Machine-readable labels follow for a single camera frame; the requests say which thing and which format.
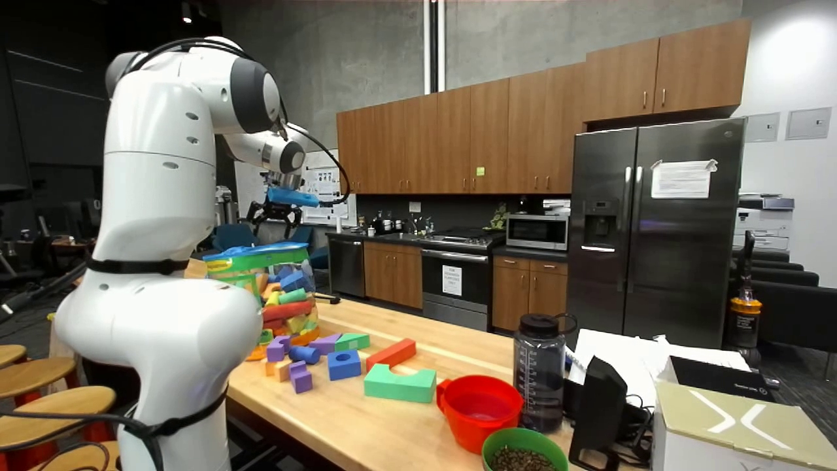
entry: gray wall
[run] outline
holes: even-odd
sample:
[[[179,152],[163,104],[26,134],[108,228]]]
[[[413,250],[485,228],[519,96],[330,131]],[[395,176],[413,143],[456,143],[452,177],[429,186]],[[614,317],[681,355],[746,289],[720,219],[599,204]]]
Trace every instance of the gray wall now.
[[[226,33],[336,147],[336,112],[425,91],[422,0],[223,0]],[[448,0],[448,89],[579,62],[588,50],[739,17],[744,0]]]

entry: white paper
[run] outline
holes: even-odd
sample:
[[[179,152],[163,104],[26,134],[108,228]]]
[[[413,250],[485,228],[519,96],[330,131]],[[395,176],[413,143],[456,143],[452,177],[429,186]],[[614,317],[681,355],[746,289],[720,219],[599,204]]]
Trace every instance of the white paper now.
[[[718,159],[656,163],[651,176],[651,199],[710,199]]]
[[[576,358],[579,364],[583,364],[583,369],[574,364],[571,381],[583,384],[586,367],[595,355],[617,369],[621,377],[629,381],[629,403],[646,407],[656,406],[656,380],[674,381],[669,355],[752,372],[744,355],[735,351],[685,348],[599,330],[582,330],[576,343]]]
[[[443,265],[443,293],[463,296],[463,269]]]

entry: cardboard box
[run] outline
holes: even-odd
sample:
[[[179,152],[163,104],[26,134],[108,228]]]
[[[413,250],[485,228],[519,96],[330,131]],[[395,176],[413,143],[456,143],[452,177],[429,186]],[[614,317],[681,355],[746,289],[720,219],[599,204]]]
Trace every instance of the cardboard box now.
[[[837,471],[837,450],[797,406],[656,381],[654,471]]]

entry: kitchen island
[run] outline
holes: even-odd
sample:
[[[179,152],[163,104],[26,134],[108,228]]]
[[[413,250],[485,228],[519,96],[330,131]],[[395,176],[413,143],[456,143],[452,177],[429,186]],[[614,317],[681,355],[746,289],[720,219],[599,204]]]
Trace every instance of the kitchen island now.
[[[463,373],[512,380],[511,337],[359,301],[319,301],[316,308],[325,333],[370,333],[370,351],[413,337],[418,352],[395,372],[435,369],[436,380]],[[325,360],[311,367],[311,373],[315,389],[296,395],[287,381],[268,377],[260,360],[240,364],[230,373],[227,398],[340,467],[482,467],[478,456],[456,444],[435,403],[366,398],[361,377],[330,381]],[[552,440],[569,452],[571,435],[563,423]]]

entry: purple block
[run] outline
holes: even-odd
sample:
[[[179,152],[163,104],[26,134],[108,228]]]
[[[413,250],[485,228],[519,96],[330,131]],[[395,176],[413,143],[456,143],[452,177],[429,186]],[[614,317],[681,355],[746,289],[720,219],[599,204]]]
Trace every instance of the purple block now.
[[[274,343],[282,343],[285,351],[290,351],[290,334],[273,337]]]
[[[307,389],[315,389],[315,377],[311,372],[299,372],[299,373],[290,373],[290,384],[294,384],[294,392],[307,392]]]
[[[336,351],[336,343],[340,340],[340,334],[325,334],[325,337],[316,337],[315,343],[310,343],[311,348],[319,351],[319,355],[328,355]]]
[[[285,358],[285,343],[279,343],[277,337],[269,340],[268,344],[268,360],[274,364],[274,360],[282,360]]]
[[[287,367],[287,377],[304,373],[304,372],[310,372],[307,360],[294,360],[294,364]]]

